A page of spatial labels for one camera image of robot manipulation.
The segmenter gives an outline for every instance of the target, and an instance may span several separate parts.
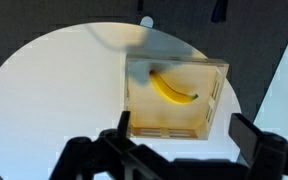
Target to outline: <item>dark background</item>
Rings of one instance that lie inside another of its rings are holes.
[[[215,3],[144,0],[138,15],[136,0],[0,0],[0,66],[48,32],[90,22],[139,24],[150,15],[155,29],[230,64],[227,78],[253,121],[288,43],[288,0],[229,0],[223,24],[210,21]]]

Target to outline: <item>yellow banana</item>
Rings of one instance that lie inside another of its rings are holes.
[[[169,87],[162,77],[154,70],[150,71],[150,79],[159,94],[176,104],[188,104],[198,98],[198,95],[189,96],[175,91]]]

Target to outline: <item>wooden box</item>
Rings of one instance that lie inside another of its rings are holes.
[[[131,111],[129,135],[207,140],[228,68],[220,59],[127,55],[124,109]],[[174,90],[199,97],[185,105],[166,100],[154,88],[150,70]]]

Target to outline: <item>banana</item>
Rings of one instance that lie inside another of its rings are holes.
[[[175,91],[169,87],[163,78],[154,70],[150,71],[150,79],[157,92],[167,100],[176,104],[189,104],[198,98],[198,95],[189,96]]]

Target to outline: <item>white table surface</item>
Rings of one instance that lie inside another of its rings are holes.
[[[22,47],[0,68],[0,175],[6,180],[48,179],[65,143],[95,140],[117,126],[123,109],[127,52],[162,51],[206,58],[163,32],[130,24],[92,23],[46,34]],[[226,80],[208,141],[132,138],[168,160],[236,161],[230,115],[241,112]]]

